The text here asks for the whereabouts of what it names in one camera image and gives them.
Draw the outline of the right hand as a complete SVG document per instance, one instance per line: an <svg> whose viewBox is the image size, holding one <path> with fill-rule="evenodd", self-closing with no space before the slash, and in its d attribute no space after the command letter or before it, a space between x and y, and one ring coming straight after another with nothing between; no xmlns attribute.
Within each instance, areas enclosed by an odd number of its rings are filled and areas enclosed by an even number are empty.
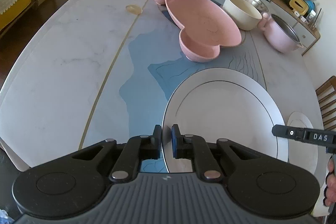
<svg viewBox="0 0 336 224"><path fill-rule="evenodd" d="M336 201L336 178L335 178L335 164L331 157L327 165L329 173L326 176L326 188L324 191L324 205L330 207Z"/></svg>

